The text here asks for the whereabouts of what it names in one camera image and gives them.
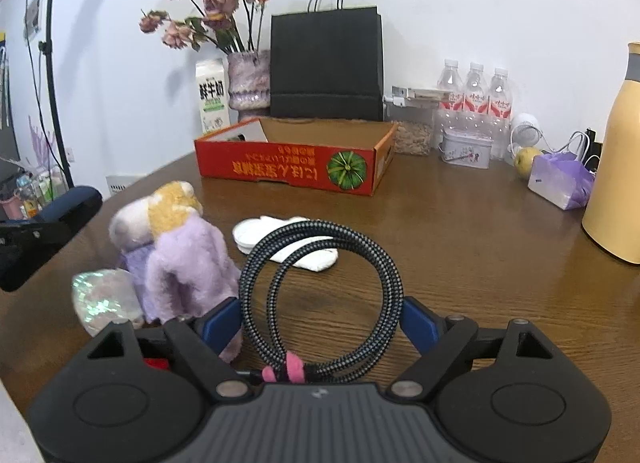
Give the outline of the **right water bottle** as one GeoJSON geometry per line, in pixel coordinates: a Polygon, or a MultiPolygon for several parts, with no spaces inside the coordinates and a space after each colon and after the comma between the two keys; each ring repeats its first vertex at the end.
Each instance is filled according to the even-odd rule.
{"type": "Polygon", "coordinates": [[[506,69],[495,68],[488,92],[491,124],[491,160],[502,160],[509,142],[513,98],[506,69]]]}

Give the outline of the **water bottle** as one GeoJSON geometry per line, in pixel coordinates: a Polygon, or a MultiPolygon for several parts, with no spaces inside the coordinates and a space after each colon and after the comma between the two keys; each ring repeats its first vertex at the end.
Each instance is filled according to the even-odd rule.
{"type": "Polygon", "coordinates": [[[466,129],[488,136],[488,87],[483,64],[471,62],[463,86],[463,116],[466,129]]]}
{"type": "Polygon", "coordinates": [[[506,69],[495,68],[488,92],[491,124],[491,160],[502,160],[509,142],[513,98],[506,69]]]}
{"type": "Polygon", "coordinates": [[[447,128],[454,128],[458,123],[458,116],[463,106],[463,84],[459,74],[457,60],[446,59],[445,67],[439,76],[437,88],[444,94],[440,99],[434,117],[434,142],[438,146],[447,128]]]}

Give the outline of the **black lamp stand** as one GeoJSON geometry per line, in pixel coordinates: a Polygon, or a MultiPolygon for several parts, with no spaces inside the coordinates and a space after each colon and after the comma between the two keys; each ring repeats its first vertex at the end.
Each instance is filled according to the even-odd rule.
{"type": "Polygon", "coordinates": [[[72,172],[70,171],[70,162],[66,157],[64,138],[60,116],[58,115],[58,99],[55,93],[55,79],[53,67],[53,40],[52,40],[52,16],[53,16],[53,0],[47,0],[46,3],[46,20],[44,20],[44,41],[42,43],[42,52],[44,61],[46,62],[47,90],[49,98],[49,107],[53,124],[53,134],[56,145],[58,146],[58,160],[60,168],[65,179],[66,186],[70,189],[75,187],[72,172]]]}

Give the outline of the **white small fan device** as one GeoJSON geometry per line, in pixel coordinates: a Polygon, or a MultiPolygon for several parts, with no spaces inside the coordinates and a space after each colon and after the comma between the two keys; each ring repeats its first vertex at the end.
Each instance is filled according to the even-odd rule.
{"type": "Polygon", "coordinates": [[[508,148],[512,158],[515,158],[521,149],[536,146],[541,138],[542,131],[536,116],[529,113],[513,116],[508,148]]]}

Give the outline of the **purple and yellow plush toy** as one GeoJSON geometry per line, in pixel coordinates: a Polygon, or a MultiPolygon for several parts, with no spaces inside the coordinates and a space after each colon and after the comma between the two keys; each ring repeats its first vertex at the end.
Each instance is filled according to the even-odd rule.
{"type": "Polygon", "coordinates": [[[121,208],[108,234],[147,323],[202,318],[239,295],[240,269],[222,232],[204,220],[187,182],[170,182],[121,208]]]}

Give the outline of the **clear container with seeds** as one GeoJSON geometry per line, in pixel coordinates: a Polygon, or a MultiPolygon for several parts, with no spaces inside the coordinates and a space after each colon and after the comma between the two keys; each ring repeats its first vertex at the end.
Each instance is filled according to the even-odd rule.
{"type": "Polygon", "coordinates": [[[449,101],[448,90],[393,86],[383,98],[385,122],[398,125],[395,146],[400,154],[426,157],[431,152],[436,112],[449,101]]]}

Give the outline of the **red cardboard tray box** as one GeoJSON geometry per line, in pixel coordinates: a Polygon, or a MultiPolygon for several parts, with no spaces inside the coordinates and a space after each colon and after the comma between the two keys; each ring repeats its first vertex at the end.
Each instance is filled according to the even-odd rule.
{"type": "Polygon", "coordinates": [[[395,122],[261,116],[194,140],[203,177],[370,196],[395,152],[395,122]]]}

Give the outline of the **white milk carton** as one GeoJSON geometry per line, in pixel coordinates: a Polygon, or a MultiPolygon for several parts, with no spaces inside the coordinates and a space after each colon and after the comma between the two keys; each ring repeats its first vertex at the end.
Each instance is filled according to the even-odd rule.
{"type": "Polygon", "coordinates": [[[221,59],[195,64],[198,108],[204,134],[230,126],[227,73],[221,59]]]}

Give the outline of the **white round lid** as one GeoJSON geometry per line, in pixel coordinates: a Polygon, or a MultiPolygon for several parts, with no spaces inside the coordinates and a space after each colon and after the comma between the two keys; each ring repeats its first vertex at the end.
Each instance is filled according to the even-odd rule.
{"type": "Polygon", "coordinates": [[[237,223],[232,229],[232,238],[238,250],[248,255],[255,245],[273,231],[273,220],[249,218],[237,223]]]}

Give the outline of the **black paper bag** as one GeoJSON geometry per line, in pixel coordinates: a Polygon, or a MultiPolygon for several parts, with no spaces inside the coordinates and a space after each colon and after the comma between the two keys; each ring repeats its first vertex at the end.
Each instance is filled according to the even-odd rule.
{"type": "Polygon", "coordinates": [[[270,114],[288,119],[383,119],[383,32],[378,8],[304,12],[271,18],[270,114]]]}

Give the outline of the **purple textured vase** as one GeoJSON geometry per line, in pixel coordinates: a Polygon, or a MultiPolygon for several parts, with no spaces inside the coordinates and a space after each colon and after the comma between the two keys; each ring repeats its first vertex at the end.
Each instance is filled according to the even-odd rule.
{"type": "Polygon", "coordinates": [[[228,56],[229,106],[236,111],[270,107],[270,51],[228,56]]]}

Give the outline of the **iridescent shell-like object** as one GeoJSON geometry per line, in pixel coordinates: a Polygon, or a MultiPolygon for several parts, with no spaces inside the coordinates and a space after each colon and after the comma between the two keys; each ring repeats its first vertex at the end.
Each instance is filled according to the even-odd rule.
{"type": "Polygon", "coordinates": [[[72,301],[80,324],[92,337],[110,323],[130,322],[135,329],[143,327],[143,311],[126,270],[101,269],[74,275],[72,301]]]}

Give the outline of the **yellow thermos bottle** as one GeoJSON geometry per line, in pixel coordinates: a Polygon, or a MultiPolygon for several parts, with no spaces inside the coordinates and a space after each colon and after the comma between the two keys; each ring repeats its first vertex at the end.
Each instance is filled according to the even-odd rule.
{"type": "Polygon", "coordinates": [[[613,256],[639,263],[639,44],[628,45],[624,82],[606,123],[582,229],[613,256]]]}

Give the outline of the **yellow-green pear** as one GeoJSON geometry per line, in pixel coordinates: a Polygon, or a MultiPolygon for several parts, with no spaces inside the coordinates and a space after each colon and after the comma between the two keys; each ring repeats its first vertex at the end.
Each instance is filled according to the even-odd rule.
{"type": "Polygon", "coordinates": [[[525,147],[518,149],[515,153],[513,165],[515,171],[521,179],[529,179],[530,172],[533,168],[534,159],[541,156],[542,152],[535,147],[525,147]]]}

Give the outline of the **small purple gift bag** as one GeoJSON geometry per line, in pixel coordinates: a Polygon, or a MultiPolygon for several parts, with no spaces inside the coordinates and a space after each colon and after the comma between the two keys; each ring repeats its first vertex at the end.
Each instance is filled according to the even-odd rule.
{"type": "Polygon", "coordinates": [[[562,211],[584,208],[590,199],[594,175],[574,153],[541,154],[533,160],[527,187],[562,211]]]}

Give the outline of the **dried pink rose bouquet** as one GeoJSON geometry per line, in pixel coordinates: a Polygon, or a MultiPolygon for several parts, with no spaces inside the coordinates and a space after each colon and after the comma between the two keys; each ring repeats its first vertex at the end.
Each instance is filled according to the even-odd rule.
{"type": "Polygon", "coordinates": [[[258,52],[270,0],[187,1],[195,10],[193,15],[176,19],[166,10],[148,10],[142,14],[139,30],[160,32],[162,43],[171,49],[189,47],[197,52],[209,43],[226,55],[258,52]]]}

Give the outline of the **left water bottle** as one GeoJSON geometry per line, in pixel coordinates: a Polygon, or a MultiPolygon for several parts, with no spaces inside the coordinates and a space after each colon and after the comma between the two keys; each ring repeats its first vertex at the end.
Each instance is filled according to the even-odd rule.
{"type": "Polygon", "coordinates": [[[459,74],[457,60],[446,59],[445,67],[439,76],[437,88],[444,94],[440,99],[434,117],[434,142],[438,146],[447,128],[454,128],[458,123],[458,116],[463,106],[463,84],[459,74]]]}

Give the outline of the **middle water bottle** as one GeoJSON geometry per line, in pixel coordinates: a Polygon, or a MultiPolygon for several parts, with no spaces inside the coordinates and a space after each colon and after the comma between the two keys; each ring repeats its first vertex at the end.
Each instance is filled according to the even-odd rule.
{"type": "Polygon", "coordinates": [[[488,136],[488,87],[483,64],[471,62],[463,86],[463,116],[466,129],[488,136]]]}

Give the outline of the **white tin box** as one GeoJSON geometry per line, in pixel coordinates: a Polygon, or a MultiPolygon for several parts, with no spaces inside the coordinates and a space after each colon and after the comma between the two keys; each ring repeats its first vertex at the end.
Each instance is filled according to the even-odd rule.
{"type": "Polygon", "coordinates": [[[482,134],[450,130],[442,132],[438,146],[440,160],[466,168],[489,168],[492,139],[482,134]]]}

